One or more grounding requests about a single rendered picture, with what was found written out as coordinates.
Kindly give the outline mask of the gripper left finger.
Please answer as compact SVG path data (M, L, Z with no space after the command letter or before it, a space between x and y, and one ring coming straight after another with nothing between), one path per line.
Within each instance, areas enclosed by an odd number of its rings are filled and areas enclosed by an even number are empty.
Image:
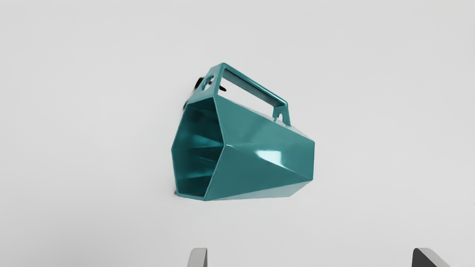
M191 250L187 267L207 267L207 248L196 247Z

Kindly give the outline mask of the teal faceted mug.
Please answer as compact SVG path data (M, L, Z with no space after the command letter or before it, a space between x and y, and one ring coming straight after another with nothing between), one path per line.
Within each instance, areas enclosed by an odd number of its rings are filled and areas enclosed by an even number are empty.
M219 95L225 79L271 116ZM288 103L227 63L210 68L184 106L171 148L177 196L199 201L289 197L313 180L315 142Z

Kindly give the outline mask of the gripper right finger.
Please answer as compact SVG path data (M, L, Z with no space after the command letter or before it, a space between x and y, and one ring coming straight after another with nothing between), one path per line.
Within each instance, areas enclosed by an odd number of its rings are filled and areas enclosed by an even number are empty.
M416 247L412 254L412 267L451 267L434 250Z

